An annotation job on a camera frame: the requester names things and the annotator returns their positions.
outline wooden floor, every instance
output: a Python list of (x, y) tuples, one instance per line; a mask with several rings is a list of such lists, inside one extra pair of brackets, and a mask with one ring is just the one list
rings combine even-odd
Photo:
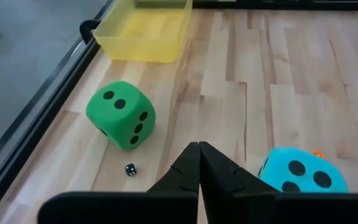
[[(84, 115), (115, 80), (137, 85), (157, 112), (132, 152)], [(358, 192), (358, 13), (194, 11), (176, 63), (112, 62), (99, 51), (0, 203), (0, 223), (35, 223), (42, 202), (64, 191), (145, 191), (200, 140), (253, 174), (273, 147), (319, 150)]]

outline die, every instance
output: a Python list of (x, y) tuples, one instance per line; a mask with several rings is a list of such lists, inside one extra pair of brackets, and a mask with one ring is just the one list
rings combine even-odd
[(135, 176), (136, 173), (137, 173), (137, 171), (135, 169), (135, 165), (134, 164), (128, 164), (127, 166), (125, 166), (125, 172), (130, 177)]
[(122, 150), (143, 142), (155, 126), (150, 100), (128, 82), (114, 82), (97, 91), (86, 106), (91, 122)]
[(282, 192), (348, 192), (345, 178), (327, 160), (296, 148), (270, 151), (258, 178)]

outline yellow plastic bin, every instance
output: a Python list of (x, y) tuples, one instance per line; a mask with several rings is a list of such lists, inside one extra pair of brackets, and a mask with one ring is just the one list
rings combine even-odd
[(193, 0), (116, 0), (93, 35), (113, 60), (174, 62)]

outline black dot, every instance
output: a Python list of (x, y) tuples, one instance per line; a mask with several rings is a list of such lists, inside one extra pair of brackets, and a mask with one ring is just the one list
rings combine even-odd
[(134, 136), (134, 137), (131, 139), (131, 144), (137, 143), (137, 140), (139, 140), (139, 137), (138, 137), (138, 136)]
[(143, 124), (138, 124), (135, 128), (135, 133), (139, 133), (143, 128)]
[(301, 192), (301, 189), (296, 185), (296, 183), (290, 181), (284, 182), (282, 189), (284, 192)]
[(114, 107), (116, 109), (123, 109), (125, 107), (125, 100), (123, 99), (120, 99), (120, 100), (117, 100), (115, 103), (114, 103)]
[(269, 158), (267, 158), (267, 159), (266, 159), (266, 161), (265, 161), (265, 163), (264, 163), (263, 168), (265, 168), (265, 166), (266, 166), (266, 163), (267, 163), (268, 159), (269, 159)]
[(114, 96), (114, 92), (113, 91), (107, 91), (103, 94), (103, 98), (105, 100), (110, 100), (112, 97)]
[(100, 131), (101, 131), (105, 136), (107, 136), (107, 134), (106, 134), (102, 129), (100, 129)]
[(323, 188), (329, 188), (332, 184), (331, 178), (323, 171), (317, 171), (313, 174), (313, 180), (316, 184)]
[(260, 171), (262, 171), (262, 167), (260, 167), (260, 170), (258, 172), (258, 178), (260, 177)]
[(293, 175), (297, 176), (301, 176), (306, 172), (305, 166), (299, 161), (291, 161), (288, 164), (288, 168)]
[(147, 118), (147, 115), (149, 115), (147, 112), (143, 112), (139, 117), (140, 121), (144, 121), (144, 119)]

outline orange object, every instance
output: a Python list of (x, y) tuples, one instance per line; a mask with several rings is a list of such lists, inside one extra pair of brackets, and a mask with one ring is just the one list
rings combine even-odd
[(313, 151), (313, 155), (318, 156), (322, 159), (324, 159), (324, 153), (320, 152), (320, 151)]

